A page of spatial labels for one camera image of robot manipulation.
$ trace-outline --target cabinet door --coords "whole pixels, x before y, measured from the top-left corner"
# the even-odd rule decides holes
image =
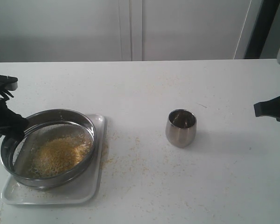
[[[125,0],[0,1],[0,62],[131,60],[125,18]]]
[[[252,1],[257,4],[248,23],[255,21],[260,0],[143,0],[138,52],[145,61],[233,59]],[[249,42],[249,27],[241,48]]]

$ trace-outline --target metal sieve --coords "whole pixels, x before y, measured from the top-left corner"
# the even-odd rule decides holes
[[[90,164],[96,143],[90,119],[76,111],[55,109],[27,118],[25,138],[5,137],[1,161],[16,181],[38,189],[65,184]]]

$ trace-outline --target cup rim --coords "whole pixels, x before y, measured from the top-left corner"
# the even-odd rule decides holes
[[[191,125],[190,127],[178,127],[178,126],[174,125],[174,124],[171,122],[171,120],[170,120],[169,117],[170,117],[170,115],[171,115],[172,113],[174,113],[174,112],[176,112],[176,111],[185,111],[185,112],[190,113],[190,114],[195,118],[194,124]],[[173,110],[173,111],[171,111],[171,112],[169,113],[169,115],[168,115],[168,121],[169,121],[169,123],[170,123],[173,127],[176,127],[176,128],[179,128],[179,129],[190,129],[190,128],[194,127],[195,124],[197,123],[197,117],[195,116],[195,114],[194,114],[193,112],[188,111],[188,110],[186,110],[186,109],[175,109],[175,110]]]

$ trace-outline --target white table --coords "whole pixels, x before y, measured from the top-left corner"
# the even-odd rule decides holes
[[[275,60],[0,63],[0,74],[19,78],[8,106],[22,116],[68,108],[108,119],[94,200],[0,201],[0,224],[280,224],[280,123],[253,109],[280,95]],[[198,119],[188,149],[164,135],[177,108]],[[0,163],[0,192],[7,177]]]

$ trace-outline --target stainless steel cup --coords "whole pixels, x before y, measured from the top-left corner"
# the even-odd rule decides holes
[[[197,119],[193,113],[184,109],[172,111],[168,116],[166,137],[179,148],[192,143],[196,135]]]

